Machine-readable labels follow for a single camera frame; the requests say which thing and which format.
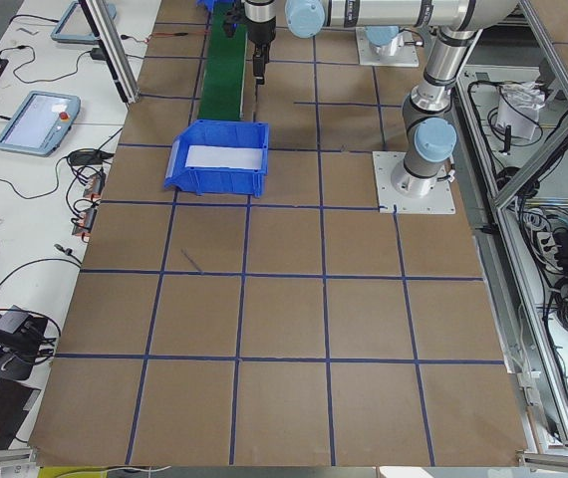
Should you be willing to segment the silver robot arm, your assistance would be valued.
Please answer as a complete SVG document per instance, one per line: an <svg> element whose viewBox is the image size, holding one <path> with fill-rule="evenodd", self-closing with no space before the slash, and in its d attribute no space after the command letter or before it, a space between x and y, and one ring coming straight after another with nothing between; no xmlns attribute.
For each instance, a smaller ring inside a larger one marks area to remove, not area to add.
<svg viewBox="0 0 568 478"><path fill-rule="evenodd" d="M289 1L285 15L289 31L299 38L313 37L329 26L436 27L423 78L403 104L409 148L391 179L399 194L422 198L433 190L439 169L456 145L456 131L442 117L450 105L450 90L480 32L505 19L516 5L476 0Z"/></svg>

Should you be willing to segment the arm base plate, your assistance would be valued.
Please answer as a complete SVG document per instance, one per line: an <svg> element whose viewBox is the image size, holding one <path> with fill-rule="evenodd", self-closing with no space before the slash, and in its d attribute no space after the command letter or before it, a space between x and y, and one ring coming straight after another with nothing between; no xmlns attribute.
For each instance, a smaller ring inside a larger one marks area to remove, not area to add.
<svg viewBox="0 0 568 478"><path fill-rule="evenodd" d="M359 63L363 66L416 68L418 46L423 42L398 26L371 26L356 29Z"/></svg>
<svg viewBox="0 0 568 478"><path fill-rule="evenodd" d="M380 213L451 215L455 213L450 181L442 165L432 178L405 170L401 151L374 151L373 165Z"/></svg>

